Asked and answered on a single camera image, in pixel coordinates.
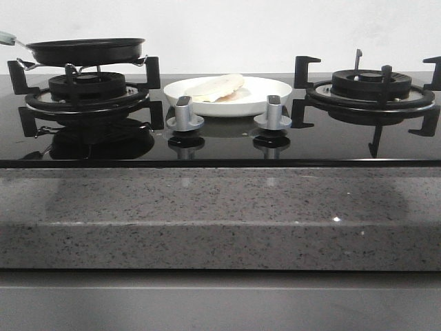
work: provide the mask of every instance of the burner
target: burner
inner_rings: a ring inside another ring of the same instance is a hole
[[[69,101],[72,90],[80,100],[104,100],[121,97],[126,91],[125,77],[116,72],[88,72],[73,76],[72,87],[66,75],[49,79],[49,91],[55,101]]]
[[[65,64],[65,75],[49,80],[49,88],[29,87],[24,70],[38,65],[20,59],[9,61],[8,67],[15,94],[26,94],[25,102],[34,116],[50,121],[89,121],[111,117],[119,119],[141,109],[149,101],[149,91],[161,87],[157,57],[145,57],[132,64],[145,66],[146,83],[126,83],[122,74],[101,72],[82,73],[72,64]]]
[[[411,85],[411,77],[392,72],[391,66],[383,66],[381,70],[359,70],[361,56],[362,52],[357,50],[353,70],[337,71],[332,74],[330,81],[318,83],[307,81],[307,67],[309,63],[321,60],[296,57],[294,87],[305,88],[307,102],[317,108],[333,112],[333,117],[341,117],[337,115],[340,112],[345,114],[344,117],[347,114],[375,116],[381,117],[385,122],[388,122],[386,117],[395,117],[396,119],[391,120],[391,123],[399,123],[397,117],[419,117],[437,108],[434,102],[435,94],[431,90]],[[436,82],[437,79],[438,76],[434,75],[433,81]],[[438,89],[436,83],[430,86],[434,90]],[[353,119],[345,118],[345,121],[353,121]]]

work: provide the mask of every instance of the food on plate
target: food on plate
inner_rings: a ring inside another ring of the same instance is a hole
[[[185,95],[191,96],[193,101],[215,102],[220,98],[233,94],[242,87],[244,82],[245,80],[241,74],[224,74],[188,88]]]

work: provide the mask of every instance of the gray speckled countertop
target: gray speckled countertop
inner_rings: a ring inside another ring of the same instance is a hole
[[[440,168],[0,169],[0,268],[441,270]]]

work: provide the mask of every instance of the black frying pan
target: black frying pan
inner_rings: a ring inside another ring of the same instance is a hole
[[[131,63],[140,57],[144,41],[140,38],[77,39],[24,45],[14,35],[0,32],[0,43],[14,45],[17,42],[30,50],[38,63],[57,67],[67,63],[74,66]]]

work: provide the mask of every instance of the black glass cooktop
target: black glass cooktop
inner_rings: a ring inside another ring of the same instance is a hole
[[[430,72],[410,74],[413,84]],[[293,74],[254,75],[293,85]],[[324,81],[331,74],[311,74]],[[30,86],[47,87],[50,76],[30,76]],[[166,76],[162,87],[187,76]],[[128,76],[136,82],[138,77]],[[441,92],[435,92],[441,103]],[[441,165],[439,112],[414,118],[377,120],[328,112],[304,103],[294,90],[283,110],[290,128],[258,129],[253,117],[205,117],[193,133],[174,134],[164,125],[173,116],[162,90],[150,91],[149,108],[78,133],[66,121],[35,119],[25,97],[15,95],[8,75],[0,76],[0,166],[60,167],[284,167],[284,166],[438,166]]]

